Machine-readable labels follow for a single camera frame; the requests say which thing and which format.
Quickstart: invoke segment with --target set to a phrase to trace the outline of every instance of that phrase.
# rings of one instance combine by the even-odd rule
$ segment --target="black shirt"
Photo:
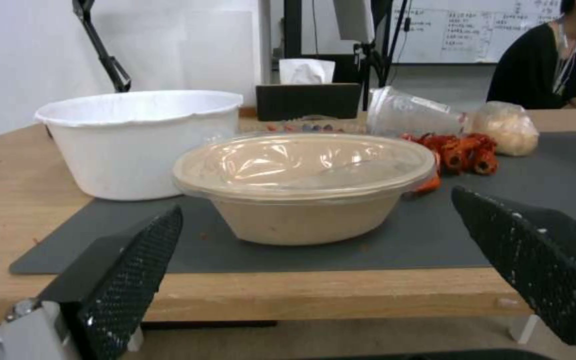
[[[561,109],[576,98],[576,55],[567,68],[561,95],[553,93],[559,59],[553,29],[543,23],[521,35],[503,53],[494,71],[488,101],[505,101],[526,109]]]

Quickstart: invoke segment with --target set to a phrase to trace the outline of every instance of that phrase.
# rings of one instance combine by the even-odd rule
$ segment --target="cutting mat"
[[[338,243],[286,248],[238,240],[212,203],[203,198],[94,199],[9,270],[13,274],[60,273],[93,241],[104,241],[103,237],[122,231],[131,233],[135,224],[174,204],[182,208],[184,226],[168,272],[486,267],[489,263],[452,207],[453,186],[562,210],[576,219],[576,132],[544,133],[539,141],[537,151],[529,157],[500,157],[496,175],[446,177],[439,191],[402,199],[376,230]]]

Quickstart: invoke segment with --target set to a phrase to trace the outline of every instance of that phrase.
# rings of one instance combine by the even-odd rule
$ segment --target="person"
[[[525,109],[576,109],[576,0],[562,0],[562,17],[517,39],[494,71],[488,101]]]

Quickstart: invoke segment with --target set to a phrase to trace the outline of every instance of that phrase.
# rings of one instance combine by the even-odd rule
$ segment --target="tissue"
[[[279,60],[281,84],[331,84],[335,62],[317,59]]]

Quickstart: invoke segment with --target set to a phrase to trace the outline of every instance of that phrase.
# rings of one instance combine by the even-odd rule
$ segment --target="bowl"
[[[432,152],[411,141],[332,133],[240,137],[173,167],[180,189],[210,199],[239,239],[280,246],[373,230],[434,171]]]
[[[234,137],[243,97],[221,91],[112,93],[44,105],[48,126],[80,189],[136,201],[180,194],[170,180],[179,154]]]

